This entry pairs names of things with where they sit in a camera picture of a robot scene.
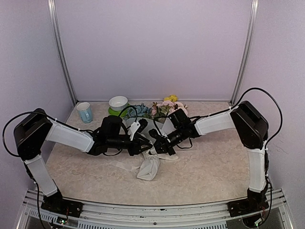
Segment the yellow fake flower stem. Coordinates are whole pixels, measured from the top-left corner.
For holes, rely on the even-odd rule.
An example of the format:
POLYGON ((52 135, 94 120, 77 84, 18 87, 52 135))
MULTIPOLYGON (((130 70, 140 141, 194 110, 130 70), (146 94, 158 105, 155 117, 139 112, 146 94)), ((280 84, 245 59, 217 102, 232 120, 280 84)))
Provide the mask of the yellow fake flower stem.
POLYGON ((174 102, 178 101, 178 97, 176 95, 172 94, 172 95, 170 95, 168 97, 165 97, 163 100, 164 101, 171 101, 171 102, 174 103, 174 102))

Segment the pink fake flower bunch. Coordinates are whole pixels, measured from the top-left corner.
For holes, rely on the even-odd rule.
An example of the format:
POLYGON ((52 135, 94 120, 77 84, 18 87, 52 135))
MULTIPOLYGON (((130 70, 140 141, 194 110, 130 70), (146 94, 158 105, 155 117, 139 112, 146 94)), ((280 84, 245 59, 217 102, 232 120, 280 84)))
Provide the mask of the pink fake flower bunch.
POLYGON ((155 119, 157 122, 164 123, 165 116, 169 116, 176 110, 183 110, 186 115, 188 115, 187 106, 181 102, 172 102, 170 100, 165 100, 161 103, 153 102, 150 115, 152 120, 155 119))

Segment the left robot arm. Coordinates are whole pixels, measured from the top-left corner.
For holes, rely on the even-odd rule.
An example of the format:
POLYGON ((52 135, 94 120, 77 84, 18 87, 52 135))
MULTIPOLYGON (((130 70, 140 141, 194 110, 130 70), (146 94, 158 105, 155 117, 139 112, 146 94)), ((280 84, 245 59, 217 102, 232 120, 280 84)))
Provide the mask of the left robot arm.
POLYGON ((141 135, 147 126, 143 119, 134 120, 126 127, 121 117, 109 115, 103 118, 95 130, 81 130, 50 117, 41 108, 26 112, 13 131, 18 156, 24 162, 29 176, 43 193, 39 209, 66 217, 79 218, 83 203, 63 197, 50 176, 41 156, 46 142, 71 147, 91 156, 105 155, 108 149, 127 150, 130 156, 152 148, 152 143, 141 135))

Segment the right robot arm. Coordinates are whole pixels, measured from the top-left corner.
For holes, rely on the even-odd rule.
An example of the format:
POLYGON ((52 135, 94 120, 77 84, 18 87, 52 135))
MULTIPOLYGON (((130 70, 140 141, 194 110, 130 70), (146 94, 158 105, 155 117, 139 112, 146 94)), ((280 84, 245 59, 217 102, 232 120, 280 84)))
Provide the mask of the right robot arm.
POLYGON ((158 154, 175 154, 173 147, 186 139, 235 129, 248 153, 250 183, 246 198, 228 202, 229 214, 237 217, 269 208, 265 195, 268 189, 269 161, 266 145, 269 124, 250 102, 244 101, 234 108, 196 117, 194 120, 187 117, 182 110, 173 112, 168 118, 175 128, 174 131, 167 134, 158 127, 149 131, 149 135, 155 139, 153 145, 158 154))

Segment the cream printed ribbon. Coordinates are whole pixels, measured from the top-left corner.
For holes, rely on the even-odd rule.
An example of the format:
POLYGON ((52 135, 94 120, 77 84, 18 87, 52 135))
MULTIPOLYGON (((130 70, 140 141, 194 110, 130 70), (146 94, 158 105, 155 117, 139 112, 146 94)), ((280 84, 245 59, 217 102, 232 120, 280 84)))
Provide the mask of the cream printed ribbon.
POLYGON ((155 162, 155 161, 160 162, 160 159, 174 161, 179 158, 177 154, 174 154, 174 155, 169 155, 168 153, 158 154, 158 153, 156 153, 155 149, 150 149, 150 150, 146 150, 146 151, 142 152, 142 156, 143 156, 144 160, 143 160, 143 162, 141 162, 140 166, 132 166, 132 165, 128 165, 128 164, 125 164, 125 163, 119 162, 119 161, 112 161, 112 162, 110 162, 110 165, 124 169, 126 171, 134 171, 134 170, 139 169, 142 166, 142 164, 144 164, 144 162, 148 162, 150 165, 152 162, 155 162))

